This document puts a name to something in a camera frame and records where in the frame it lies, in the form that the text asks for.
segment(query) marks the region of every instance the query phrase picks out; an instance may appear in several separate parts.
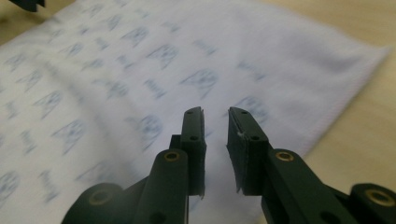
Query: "patterned fabric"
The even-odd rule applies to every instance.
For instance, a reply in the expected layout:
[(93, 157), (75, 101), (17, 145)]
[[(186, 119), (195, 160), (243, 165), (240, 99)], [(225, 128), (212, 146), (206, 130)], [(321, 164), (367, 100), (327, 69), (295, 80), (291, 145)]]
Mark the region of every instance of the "patterned fabric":
[(253, 223), (228, 108), (304, 155), (386, 54), (253, 1), (79, 0), (0, 48), (0, 223), (60, 223), (84, 189), (146, 177), (196, 106), (206, 196), (190, 221)]

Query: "table surface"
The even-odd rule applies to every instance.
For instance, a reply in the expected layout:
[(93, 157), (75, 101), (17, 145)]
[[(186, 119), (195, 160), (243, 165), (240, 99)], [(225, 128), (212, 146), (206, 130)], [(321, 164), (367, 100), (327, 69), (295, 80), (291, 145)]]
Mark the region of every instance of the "table surface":
[[(396, 47), (394, 0), (262, 0), (337, 27), (375, 46)], [(9, 2), (0, 7), (0, 44), (38, 25), (73, 0), (48, 1), (38, 13)], [(326, 184), (349, 192), (356, 183), (376, 183), (396, 191), (396, 52), (305, 157)]]

